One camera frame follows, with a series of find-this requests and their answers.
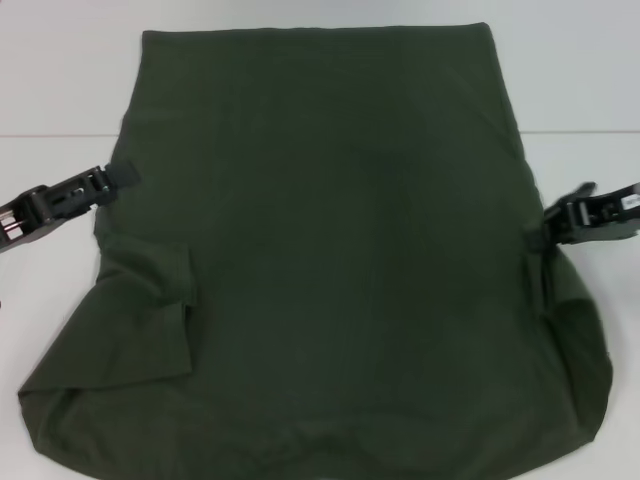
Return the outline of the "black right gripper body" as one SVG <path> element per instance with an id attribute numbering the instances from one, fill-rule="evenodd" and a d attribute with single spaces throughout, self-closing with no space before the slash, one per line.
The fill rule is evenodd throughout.
<path id="1" fill-rule="evenodd" d="M 565 244 L 624 240 L 639 231 L 639 184 L 595 195 L 596 184 L 581 185 L 566 207 Z"/>

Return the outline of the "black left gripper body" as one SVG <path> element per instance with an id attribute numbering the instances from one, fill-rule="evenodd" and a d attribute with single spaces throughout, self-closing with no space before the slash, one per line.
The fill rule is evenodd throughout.
<path id="1" fill-rule="evenodd" d="M 2 253 L 46 234 L 50 224 L 50 208 L 43 197 L 46 189 L 46 185 L 39 185 L 1 207 Z"/>

